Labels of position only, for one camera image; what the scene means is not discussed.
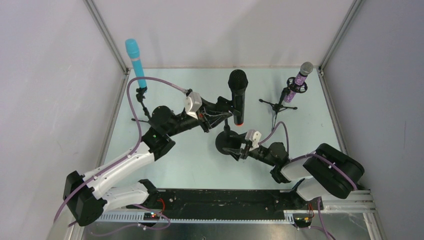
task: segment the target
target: purple microphone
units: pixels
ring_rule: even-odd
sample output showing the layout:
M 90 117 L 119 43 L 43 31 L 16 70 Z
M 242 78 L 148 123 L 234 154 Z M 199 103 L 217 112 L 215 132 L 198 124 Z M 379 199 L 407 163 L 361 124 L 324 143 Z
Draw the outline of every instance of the purple microphone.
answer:
M 291 77 L 287 81 L 288 88 L 290 89 L 290 93 L 284 97 L 284 102 L 290 103 L 295 97 L 296 93 L 303 93 L 305 90 L 301 90 L 304 86 L 305 80 L 307 76 L 312 73 L 314 70 L 314 65 L 310 62 L 304 62 L 302 66 L 300 66 L 300 71 L 296 77 Z

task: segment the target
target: microphone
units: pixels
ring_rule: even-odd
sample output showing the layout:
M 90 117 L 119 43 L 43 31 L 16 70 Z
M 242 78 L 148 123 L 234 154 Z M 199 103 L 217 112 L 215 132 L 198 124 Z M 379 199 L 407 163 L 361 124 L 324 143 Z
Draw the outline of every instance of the microphone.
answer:
M 304 62 L 302 66 L 300 66 L 300 71 L 292 82 L 289 82 L 289 81 L 290 79 L 293 79 L 293 77 L 289 78 L 289 80 L 287 81 L 287 86 L 290 89 L 290 93 L 284 97 L 284 102 L 290 103 L 295 97 L 296 93 L 304 93 L 306 91 L 306 90 L 302 91 L 301 87 L 306 85 L 305 80 L 307 76 L 310 73 L 312 73 L 313 70 L 314 70 L 314 65 L 312 65 L 312 63 L 307 61 L 307 62 Z
M 245 92 L 248 87 L 248 78 L 243 70 L 236 69 L 231 72 L 228 79 L 228 87 L 231 90 L 232 106 L 240 114 L 234 115 L 234 124 L 243 125 L 245 118 Z
M 145 72 L 143 71 L 142 61 L 140 60 L 140 49 L 135 39 L 130 38 L 125 41 L 126 53 L 132 62 L 132 68 L 134 68 L 136 77 L 144 77 Z M 138 80 L 140 88 L 147 88 L 146 80 Z

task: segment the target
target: wire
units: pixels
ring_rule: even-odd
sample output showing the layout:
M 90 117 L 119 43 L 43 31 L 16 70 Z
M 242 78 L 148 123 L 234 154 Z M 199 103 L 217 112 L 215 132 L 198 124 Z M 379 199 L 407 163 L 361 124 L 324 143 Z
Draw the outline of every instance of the wire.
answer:
M 271 133 L 263 141 L 259 142 L 259 145 L 262 145 L 263 143 L 268 141 L 268 139 L 270 139 L 270 137 L 276 132 L 276 130 L 279 127 L 280 124 L 282 124 L 282 126 L 284 127 L 285 141 L 286 141 L 286 145 L 287 145 L 287 153 L 289 153 L 289 133 L 287 132 L 287 126 L 283 121 L 279 121 L 277 123 L 277 125 L 272 129 Z
M 119 231 L 121 231 L 123 229 L 129 228 L 129 227 L 141 227 L 141 226 L 143 226 L 143 229 L 164 230 L 164 229 L 166 229 L 167 227 L 169 227 L 171 225 L 171 220 L 167 216 L 163 215 L 161 212 L 153 211 L 152 209 L 149 209 L 149 208 L 144 207 L 144 206 L 139 205 L 139 204 L 133 204 L 133 206 L 136 206 L 136 207 L 138 207 L 140 209 L 144 209 L 146 211 L 149 211 L 151 213 L 155 213 L 155 214 L 161 216 L 162 218 L 164 218 L 167 221 L 167 225 L 166 226 L 161 226 L 161 227 L 151 227 L 151 226 L 143 225 L 141 223 L 132 223 L 132 224 L 128 224 L 128 225 L 122 226 L 122 227 L 120 227 L 118 229 L 115 229 L 115 230 L 110 231 L 110 232 L 107 232 L 107 233 L 97 234 L 97 233 L 94 233 L 94 232 L 90 231 L 90 234 L 93 235 L 93 236 L 95 236 L 95 237 L 105 237 L 105 236 L 109 236 L 109 235 L 115 234 L 115 233 L 117 233 L 117 232 L 119 232 Z
M 321 215 L 321 208 L 320 208 L 321 197 L 318 198 L 318 201 L 316 202 L 316 204 L 318 205 L 318 217 L 319 217 L 319 220 L 321 221 L 322 230 L 327 236 L 327 239 L 330 239 L 330 233 L 327 231 L 326 226 L 324 225 L 323 216 Z
M 79 190 L 81 190 L 84 186 L 86 186 L 89 182 L 93 181 L 95 177 L 98 177 L 100 175 L 102 175 L 104 172 L 108 171 L 109 169 L 117 166 L 118 164 L 122 163 L 123 161 L 125 161 L 127 159 L 128 155 L 132 155 L 137 148 L 139 147 L 140 143 L 142 142 L 142 127 L 140 126 L 140 122 L 139 119 L 137 118 L 137 114 L 136 111 L 134 110 L 134 106 L 133 106 L 133 102 L 131 101 L 131 97 L 130 97 L 130 86 L 134 81 L 137 80 L 152 80 L 152 81 L 157 81 L 157 82 L 161 82 L 164 83 L 166 85 L 169 85 L 179 91 L 181 91 L 182 93 L 186 93 L 187 90 L 179 87 L 177 85 L 174 85 L 168 81 L 156 78 L 156 77 L 149 77 L 149 76 L 138 76 L 135 77 L 133 79 L 131 79 L 128 82 L 128 85 L 126 86 L 126 97 L 128 98 L 128 103 L 129 103 L 129 108 L 131 109 L 132 115 L 134 116 L 134 119 L 136 120 L 135 123 L 137 124 L 137 129 L 138 129 L 138 140 L 137 143 L 135 144 L 134 148 L 132 148 L 132 150 L 130 150 L 130 152 L 125 155 L 124 157 L 122 157 L 121 159 L 119 159 L 118 161 L 112 163 L 111 165 L 105 167 L 104 169 L 102 169 L 101 171 L 99 171 L 98 173 L 94 174 L 93 176 L 91 176 L 89 179 L 87 179 L 86 181 L 84 181 L 81 185 L 79 185 L 77 188 L 75 188 L 75 190 L 73 190 L 63 201 L 63 203 L 60 205 L 59 209 L 56 212 L 56 215 L 54 216 L 53 222 L 56 222 L 56 220 L 59 218 L 59 215 L 61 214 L 62 210 L 64 209 L 64 207 L 66 206 L 66 204 L 72 199 L 73 196 L 75 196 L 75 194 L 78 193 Z
M 309 216 L 310 216 L 309 218 L 313 219 L 315 217 L 315 213 L 311 203 L 308 204 L 308 209 L 309 209 Z
M 322 228 L 322 227 L 319 227 L 319 226 L 311 226 L 310 227 L 310 229 L 316 229 L 316 230 L 320 230 L 321 232 L 324 232 L 325 233 L 325 230 Z M 331 234 L 331 233 L 329 233 L 329 232 L 326 232 L 326 233 L 328 233 L 328 235 L 333 239 L 333 240 L 336 240 L 336 238 Z
M 162 211 L 160 211 L 160 212 L 163 213 L 165 211 L 165 202 L 162 198 L 159 198 L 159 200 L 157 200 L 157 201 L 162 203 Z
M 324 163 L 326 163 L 326 164 L 328 164 L 328 165 L 330 165 L 334 170 L 336 170 L 341 176 L 343 176 L 343 178 L 345 178 L 349 183 L 350 183 L 350 185 L 352 185 L 352 187 L 353 187 L 353 190 L 354 191 L 356 191 L 356 190 L 358 190 L 358 187 L 357 187 L 357 185 L 354 183 L 354 181 L 352 181 L 352 179 L 350 178 L 350 177 L 348 177 L 348 175 L 346 175 L 346 173 L 344 173 L 342 170 L 340 170 L 340 168 L 338 168 L 336 165 L 334 165 L 332 162 L 330 162 L 329 160 L 327 160 L 326 158 L 324 158 L 323 156 L 321 156 L 321 155 L 318 155 L 318 154 L 315 154 L 315 153 L 308 153 L 308 154 L 305 154 L 305 155 L 302 155 L 302 156 L 298 156 L 298 157 L 296 157 L 296 158 L 293 158 L 292 160 L 291 160 L 291 162 L 293 163 L 293 162 L 295 162 L 295 161 L 298 161 L 298 160 L 301 160 L 301 159 L 305 159 L 305 158 L 309 158 L 309 157 L 315 157 L 315 158 L 318 158 L 319 160 L 321 160 L 322 162 L 324 162 Z

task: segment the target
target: table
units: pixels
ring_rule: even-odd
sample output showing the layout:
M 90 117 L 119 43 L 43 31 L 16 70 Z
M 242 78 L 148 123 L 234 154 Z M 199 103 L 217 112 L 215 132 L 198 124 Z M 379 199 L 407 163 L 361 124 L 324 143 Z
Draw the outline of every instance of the table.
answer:
M 167 80 L 185 89 L 193 89 L 207 101 L 215 103 L 218 96 L 231 99 L 228 78 L 233 69 L 229 68 L 171 68 L 145 69 L 149 77 Z M 294 77 L 299 68 L 246 68 L 249 81 L 245 93 L 244 124 L 237 127 L 229 118 L 231 129 L 244 133 L 255 129 L 262 133 L 264 139 L 272 128 L 272 110 L 258 99 L 276 103 L 280 98 L 286 80 Z M 129 79 L 135 77 L 131 71 Z M 327 143 L 339 149 L 333 122 L 327 108 L 326 99 L 316 69 L 308 76 L 308 90 L 295 96 L 287 109 L 278 114 L 278 121 L 284 121 L 288 128 L 289 153 L 294 158 L 315 150 L 321 143 Z M 145 105 L 150 113 L 161 105 L 168 106 L 176 114 L 183 110 L 185 96 L 165 84 L 148 81 Z M 146 119 L 140 104 L 136 100 L 136 82 L 130 86 L 131 99 L 137 116 Z M 126 93 L 119 108 L 113 134 L 107 150 L 105 163 L 112 161 L 127 149 L 133 147 L 138 139 L 137 126 L 131 121 L 132 114 Z M 147 123 L 141 123 L 145 133 Z M 228 155 L 219 153 L 215 148 L 215 138 L 223 130 L 224 124 L 204 133 L 200 127 L 185 131 L 172 137 L 176 145 L 167 155 L 136 170 L 116 187 L 128 186 L 140 179 L 149 179 L 157 188 L 179 189 L 291 189 L 295 182 L 276 183 L 271 175 L 271 166 L 253 158 L 235 161 Z M 264 143 L 286 144 L 285 131 L 281 126 L 276 133 Z
M 272 127 L 271 108 L 258 101 L 259 98 L 275 103 L 285 87 L 286 80 L 295 76 L 298 68 L 247 68 L 249 84 L 246 90 L 245 117 L 242 127 L 235 127 L 230 118 L 231 129 L 243 133 L 255 129 L 265 138 Z M 216 102 L 218 96 L 230 99 L 228 77 L 232 69 L 146 69 L 145 75 L 161 78 L 177 84 L 183 88 L 191 88 L 210 101 Z M 290 157 L 315 150 L 321 143 L 328 143 L 336 149 L 339 143 L 333 126 L 332 118 L 327 107 L 326 98 L 322 89 L 318 73 L 314 70 L 306 80 L 308 91 L 297 95 L 287 104 L 296 106 L 297 110 L 285 110 L 278 115 L 278 121 L 284 121 L 288 128 L 290 142 Z M 184 96 L 175 89 L 161 83 L 147 82 L 148 92 L 145 100 L 150 112 L 157 106 L 166 105 L 179 113 L 183 110 Z M 140 119 L 146 117 L 135 99 L 137 84 L 134 83 L 130 92 L 133 94 L 134 105 Z M 104 162 L 108 163 L 127 149 L 135 145 L 138 139 L 137 127 L 131 121 L 132 114 L 126 94 L 119 108 L 119 113 L 113 128 L 113 133 L 107 149 Z M 142 123 L 145 132 L 149 126 Z M 294 183 L 277 184 L 269 171 L 271 167 L 248 158 L 235 161 L 230 156 L 220 154 L 215 149 L 215 137 L 223 130 L 223 125 L 204 133 L 200 127 L 183 132 L 172 139 L 176 142 L 173 149 L 153 164 L 135 171 L 119 182 L 116 187 L 131 185 L 140 179 L 149 179 L 158 188 L 179 189 L 291 189 Z M 272 142 L 286 143 L 284 129 L 277 130 L 265 146 Z M 369 240 L 370 234 L 376 231 L 373 222 L 375 215 L 374 200 L 370 191 L 356 191 L 346 200 L 335 197 L 323 197 L 325 209 L 323 221 L 330 233 L 336 239 Z M 294 210 L 287 213 L 299 213 Z M 173 223 L 165 230 L 143 231 L 138 227 L 129 227 L 105 237 L 94 237 L 88 233 L 91 229 L 97 233 L 114 231 L 128 223 L 95 222 L 89 228 L 75 226 L 72 230 L 72 239 L 85 240 L 112 240 L 112 239 L 185 239 L 185 240 L 250 240 L 250 239 L 326 239 L 318 230 L 301 229 L 297 231 L 290 224 L 222 224 L 222 223 Z M 312 221 L 313 226 L 320 226 L 318 218 Z

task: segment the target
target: microphone grille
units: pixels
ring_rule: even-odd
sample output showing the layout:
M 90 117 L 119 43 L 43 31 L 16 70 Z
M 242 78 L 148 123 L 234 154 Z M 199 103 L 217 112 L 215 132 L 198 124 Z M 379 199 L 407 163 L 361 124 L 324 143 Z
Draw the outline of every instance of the microphone grille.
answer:
M 300 73 L 303 76 L 308 76 L 314 70 L 314 65 L 310 62 L 304 62 L 302 66 L 300 66 Z
M 229 75 L 228 86 L 232 90 L 241 90 L 248 86 L 248 77 L 241 69 L 232 71 Z

